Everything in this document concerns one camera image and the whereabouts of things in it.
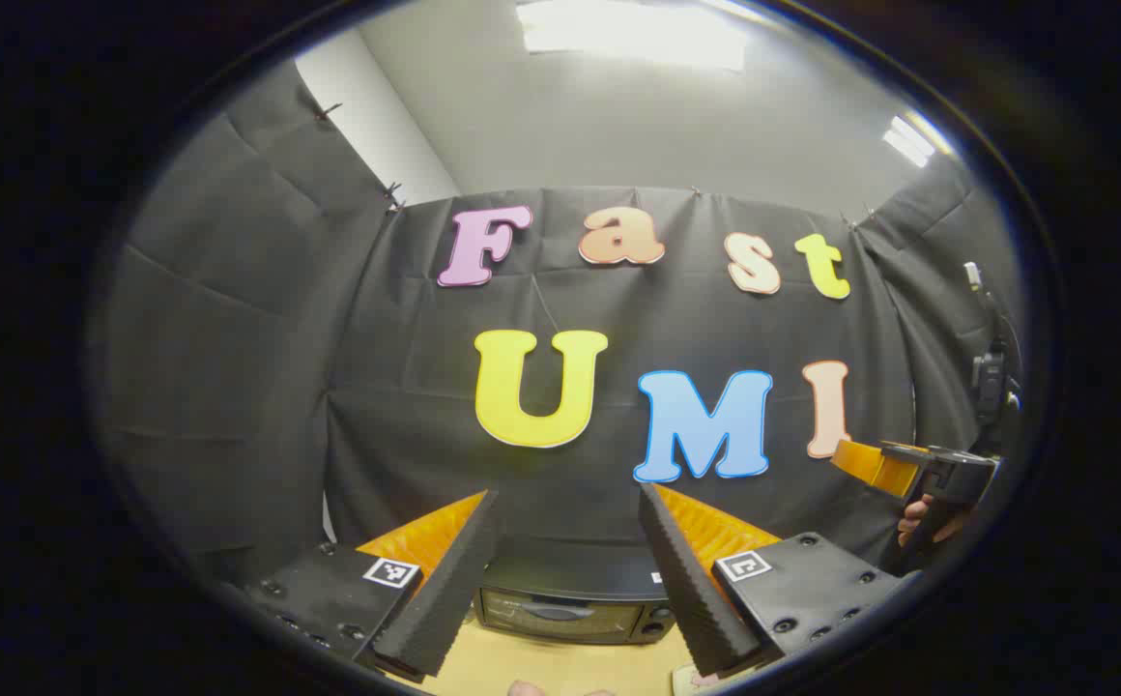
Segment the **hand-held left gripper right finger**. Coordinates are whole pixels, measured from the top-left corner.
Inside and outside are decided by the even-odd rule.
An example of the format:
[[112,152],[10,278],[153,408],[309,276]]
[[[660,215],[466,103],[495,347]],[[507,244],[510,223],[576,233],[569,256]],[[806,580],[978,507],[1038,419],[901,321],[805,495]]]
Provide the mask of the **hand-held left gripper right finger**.
[[821,533],[765,533],[656,483],[640,486],[639,521],[704,677],[810,652],[918,577],[879,568]]

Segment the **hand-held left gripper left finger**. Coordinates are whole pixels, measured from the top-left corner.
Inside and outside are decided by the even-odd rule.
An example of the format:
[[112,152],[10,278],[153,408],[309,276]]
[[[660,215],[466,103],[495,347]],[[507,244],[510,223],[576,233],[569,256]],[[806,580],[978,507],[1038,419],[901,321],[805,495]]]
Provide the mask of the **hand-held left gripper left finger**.
[[499,537],[482,490],[353,546],[318,542],[248,581],[248,598],[302,644],[405,680],[437,677]]

